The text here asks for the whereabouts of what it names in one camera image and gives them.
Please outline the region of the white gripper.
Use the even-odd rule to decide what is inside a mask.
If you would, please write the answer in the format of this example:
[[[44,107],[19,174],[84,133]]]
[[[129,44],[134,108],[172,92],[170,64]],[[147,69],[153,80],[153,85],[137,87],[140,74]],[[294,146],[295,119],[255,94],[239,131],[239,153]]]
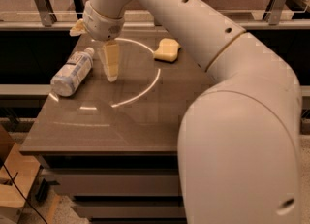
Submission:
[[[71,37],[85,34],[87,31],[94,40],[107,41],[99,49],[99,57],[109,82],[114,82],[118,78],[120,48],[114,39],[120,35],[123,25],[124,18],[102,16],[87,1],[82,19],[79,19],[69,31]]]

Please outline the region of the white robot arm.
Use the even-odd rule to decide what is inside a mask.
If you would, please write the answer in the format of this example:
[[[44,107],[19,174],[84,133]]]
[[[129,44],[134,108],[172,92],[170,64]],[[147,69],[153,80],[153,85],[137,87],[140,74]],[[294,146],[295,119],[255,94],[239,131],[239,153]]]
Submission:
[[[131,0],[89,0],[87,32],[119,36]],[[300,224],[295,72],[202,0],[139,0],[214,84],[186,111],[178,167],[188,224]]]

